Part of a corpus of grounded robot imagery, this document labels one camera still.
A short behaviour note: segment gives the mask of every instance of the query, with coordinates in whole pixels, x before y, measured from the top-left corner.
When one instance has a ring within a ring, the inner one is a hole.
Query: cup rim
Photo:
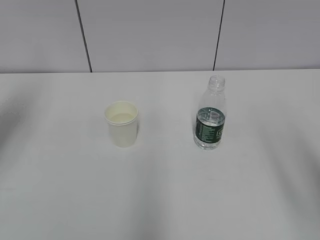
[[[114,104],[117,104],[117,103],[127,103],[127,104],[132,105],[132,106],[136,109],[136,115],[133,117],[132,120],[130,120],[130,121],[128,121],[128,122],[117,123],[117,122],[111,121],[111,120],[109,120],[109,119],[107,118],[106,113],[107,113],[108,108],[111,107],[111,106],[114,105]],[[138,114],[139,114],[139,110],[138,110],[138,108],[136,107],[136,105],[135,105],[133,102],[131,102],[131,101],[114,101],[113,103],[109,104],[109,105],[105,108],[105,110],[104,110],[104,119],[105,119],[109,124],[111,124],[111,125],[123,126],[123,125],[128,125],[128,124],[131,124],[132,122],[134,122],[134,121],[137,119]]]

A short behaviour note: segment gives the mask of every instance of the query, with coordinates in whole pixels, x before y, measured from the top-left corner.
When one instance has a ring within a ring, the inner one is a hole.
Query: white paper cup
[[[104,118],[109,125],[109,134],[115,145],[130,147],[137,138],[138,109],[128,101],[116,101],[104,111]]]

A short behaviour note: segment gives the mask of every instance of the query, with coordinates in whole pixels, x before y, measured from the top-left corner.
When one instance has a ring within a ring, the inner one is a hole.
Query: white wall
[[[212,70],[223,0],[78,0],[94,72]]]
[[[2,0],[0,73],[88,72],[73,0]]]
[[[78,0],[94,72],[212,70],[224,0]],[[216,70],[320,68],[320,0],[225,0]],[[89,72],[74,0],[2,0],[0,73]]]
[[[226,0],[216,70],[320,68],[320,0]]]

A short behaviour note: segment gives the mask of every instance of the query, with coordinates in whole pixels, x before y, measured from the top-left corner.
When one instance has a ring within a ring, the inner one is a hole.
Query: plastic water bottle
[[[210,77],[207,90],[199,103],[193,133],[195,144],[205,150],[213,150],[221,142],[226,119],[225,78]]]

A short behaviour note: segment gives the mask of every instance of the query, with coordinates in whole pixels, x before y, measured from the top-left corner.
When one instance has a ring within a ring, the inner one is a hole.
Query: bottle neck
[[[225,90],[225,78],[223,76],[214,75],[210,77],[208,90],[213,94],[221,94]]]
[[[217,89],[212,89],[209,86],[207,88],[207,91],[212,95],[221,95],[221,94],[225,93],[225,89],[224,88],[217,90]]]

